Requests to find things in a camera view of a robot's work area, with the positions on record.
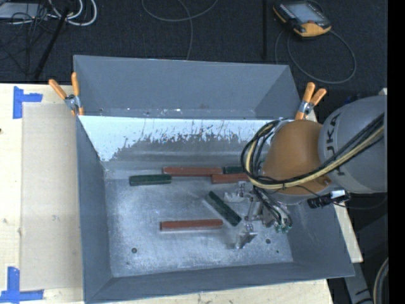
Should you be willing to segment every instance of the yellow cable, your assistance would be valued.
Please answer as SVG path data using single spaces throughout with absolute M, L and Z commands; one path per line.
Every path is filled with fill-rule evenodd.
M 321 169 L 321 170 L 317 171 L 316 173 L 314 173 L 312 175 L 309 175 L 309 176 L 307 176 L 305 178 L 302 178 L 302 179 L 299 179 L 299 180 L 296 180 L 296 181 L 292 181 L 292 182 L 286 182 L 285 184 L 263 184 L 263 183 L 257 181 L 256 179 L 253 179 L 251 177 L 248 177 L 248 178 L 252 182 L 252 184 L 254 184 L 257 187 L 263 188 L 263 189 L 281 189 L 281 188 L 294 187 L 294 186 L 297 186 L 297 185 L 300 185 L 300 184 L 304 184 L 307 181 L 311 181 L 313 179 L 321 177 L 324 174 L 327 174 L 328 172 L 330 172 L 333 169 L 337 168 L 340 164 L 344 163 L 346 160 L 348 160 L 348 159 L 352 158 L 353 156 L 355 156 L 361 150 L 363 150 L 368 145 L 370 145 L 372 140 L 374 140 L 374 138 L 376 138 L 379 134 L 381 134 L 383 132 L 383 130 L 384 130 L 384 127 L 379 128 L 372 135 L 370 135 L 367 139 L 365 139 L 361 144 L 359 144 L 358 146 L 356 146 L 355 148 L 353 148 L 352 150 L 350 150 L 349 152 L 347 152 L 346 154 L 341 156 L 339 159 L 335 160 L 334 162 L 329 164 L 324 169 Z M 249 173 L 251 173 L 250 159 L 252 157 L 252 152 L 253 152 L 253 149 L 254 149 L 256 144 L 257 144 L 257 141 L 254 141 L 252 143 L 251 147 L 249 148 L 249 152 L 247 153 L 247 156 L 246 156 L 246 171 L 249 172 Z

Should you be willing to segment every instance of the black cable clip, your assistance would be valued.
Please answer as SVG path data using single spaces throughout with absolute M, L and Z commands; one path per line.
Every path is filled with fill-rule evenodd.
M 309 207 L 325 207 L 329 204 L 339 204 L 351 199 L 350 193 L 345 189 L 336 188 L 328 194 L 307 200 Z

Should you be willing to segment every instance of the green wooden block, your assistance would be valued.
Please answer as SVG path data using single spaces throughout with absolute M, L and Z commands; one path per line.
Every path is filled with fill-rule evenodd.
M 129 177 L 131 186 L 162 185 L 171 183 L 171 175 L 132 175 Z

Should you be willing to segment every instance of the electrical cord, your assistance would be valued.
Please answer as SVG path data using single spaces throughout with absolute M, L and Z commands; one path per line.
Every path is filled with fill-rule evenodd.
M 385 259 L 384 263 L 381 265 L 380 270 L 377 273 L 377 276 L 375 278 L 374 282 L 374 288 L 373 288 L 373 298 L 374 298 L 374 304 L 382 304 L 382 295 L 383 295 L 383 285 L 384 285 L 384 280 L 387 277 L 388 274 L 388 257 Z
M 192 24 L 192 20 L 205 15 L 207 12 L 209 12 L 212 8 L 214 8 L 214 6 L 217 4 L 218 0 L 215 0 L 214 3 L 206 10 L 204 10 L 201 13 L 198 13 L 194 16 L 190 15 L 190 11 L 187 9 L 186 5 L 181 1 L 181 0 L 176 0 L 178 1 L 183 9 L 185 10 L 185 12 L 187 13 L 187 17 L 186 18 L 176 18 L 176 19 L 172 19 L 172 18 L 163 18 L 163 17 L 158 17 L 156 15 L 154 15 L 153 13 L 151 13 L 145 6 L 145 0 L 142 0 L 142 7 L 144 8 L 144 10 L 151 15 L 153 18 L 164 21 L 164 22 L 184 22 L 184 21 L 190 21 L 190 42 L 189 42 L 189 49 L 187 51 L 187 56 L 186 56 L 186 60 L 188 60 L 190 58 L 190 53 L 191 53 L 191 48 L 192 48 L 192 43 L 193 43 L 193 36 L 194 36 L 194 28 L 193 28 L 193 24 Z
M 319 9 L 321 9 L 321 11 L 323 12 L 322 7 L 321 7 L 316 1 L 314 1 L 314 0 L 306 0 L 306 1 L 309 1 L 309 2 L 312 2 L 312 3 L 317 4 L 318 7 L 319 7 Z M 276 38 L 275 47 L 274 47 L 274 57 L 275 57 L 275 63 L 276 63 L 276 64 L 278 64 L 277 48 L 278 48 L 278 44 L 279 44 L 280 38 L 281 38 L 281 36 L 282 36 L 282 34 L 283 34 L 284 32 L 285 32 L 285 29 L 283 29 L 283 30 L 279 33 L 279 35 L 277 36 L 277 38 Z M 337 34 L 337 33 L 336 33 L 335 31 L 333 31 L 333 30 L 329 30 L 329 33 L 331 33 L 332 35 L 334 35 L 336 38 L 338 38 L 338 39 L 345 45 L 345 47 L 349 50 L 349 52 L 350 52 L 350 54 L 351 54 L 351 56 L 352 56 L 352 59 L 353 59 L 353 69 L 352 69 L 352 72 L 350 73 L 350 75 L 349 75 L 348 77 L 346 77 L 346 78 L 343 79 L 343 80 L 336 80 L 336 81 L 323 80 L 323 79 L 320 79 L 320 78 L 318 78 L 318 77 L 315 77 L 315 76 L 311 75 L 310 73 L 308 73 L 307 71 L 305 71 L 305 70 L 298 64 L 298 62 L 294 59 L 294 57 L 293 57 L 293 55 L 292 55 L 292 53 L 291 53 L 290 40 L 291 40 L 291 37 L 293 36 L 293 33 L 290 33 L 289 36 L 288 36 L 288 38 L 287 38 L 287 52 L 288 52 L 288 54 L 289 54 L 289 56 L 290 56 L 290 59 L 291 59 L 292 62 L 294 63 L 294 65 L 295 65 L 303 74 L 307 75 L 307 76 L 310 77 L 311 79 L 316 80 L 316 81 L 321 82 L 321 83 L 324 83 L 324 84 L 342 84 L 342 83 L 347 82 L 347 81 L 349 81 L 350 79 L 352 79 L 353 76 L 354 76 L 354 74 L 356 73 L 356 70 L 357 70 L 356 56 L 354 55 L 354 52 L 353 52 L 353 50 L 351 49 L 351 47 L 348 45 L 348 43 L 343 39 L 343 37 L 341 37 L 339 34 Z

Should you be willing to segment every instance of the cable bundle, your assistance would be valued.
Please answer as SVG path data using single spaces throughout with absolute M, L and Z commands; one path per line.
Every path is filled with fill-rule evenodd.
M 249 180 L 256 187 L 280 190 L 288 187 L 299 186 L 335 170 L 337 167 L 345 164 L 361 152 L 379 142 L 383 138 L 383 120 L 384 114 L 379 115 L 318 168 L 297 177 L 276 180 L 259 174 L 261 163 L 259 159 L 261 151 L 265 142 L 270 137 L 274 136 L 275 129 L 281 122 L 279 120 L 267 123 L 258 130 L 242 150 L 240 162 L 244 172 L 249 177 Z

